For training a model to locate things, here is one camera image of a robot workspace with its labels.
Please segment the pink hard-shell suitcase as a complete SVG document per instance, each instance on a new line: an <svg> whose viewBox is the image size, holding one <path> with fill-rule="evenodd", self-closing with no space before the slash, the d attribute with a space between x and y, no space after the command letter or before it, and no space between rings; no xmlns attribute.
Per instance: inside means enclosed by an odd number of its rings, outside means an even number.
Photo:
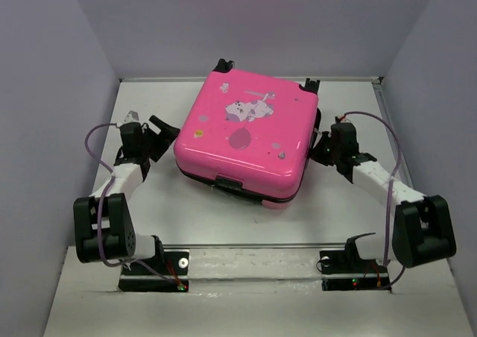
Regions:
<svg viewBox="0 0 477 337"><path fill-rule="evenodd" d="M174 143L181 172L263 205L299 192L320 125L319 80L236 69L221 58L208 74Z"/></svg>

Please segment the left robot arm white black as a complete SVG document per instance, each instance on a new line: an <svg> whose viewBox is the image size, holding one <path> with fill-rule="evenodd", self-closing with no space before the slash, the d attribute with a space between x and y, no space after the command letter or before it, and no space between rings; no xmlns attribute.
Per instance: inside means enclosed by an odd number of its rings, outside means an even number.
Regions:
<svg viewBox="0 0 477 337"><path fill-rule="evenodd" d="M91 135L103 127L116 129L121 139L112 166L89 146ZM101 124L88 132L85 149L108 171L109 177L98 190L73 203L75 247L80 262L102 262L108 267L137 262L150 274L163 269L165 252L160 238L136 234L128 201L145 182L151 164L162 158L179 134L179 128L156 116L145 123L129 118L122 123Z"/></svg>

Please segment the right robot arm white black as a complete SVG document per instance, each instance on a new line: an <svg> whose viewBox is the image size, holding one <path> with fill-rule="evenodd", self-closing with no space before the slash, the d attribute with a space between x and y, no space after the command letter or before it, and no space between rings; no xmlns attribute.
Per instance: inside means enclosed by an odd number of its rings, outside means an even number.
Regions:
<svg viewBox="0 0 477 337"><path fill-rule="evenodd" d="M387 172L369 153L361 152L355 126L339 122L324 131L310 153L323 166L334 166L351 184L386 209L384 250L405 268L414 268L457 253L449 205L428 196Z"/></svg>

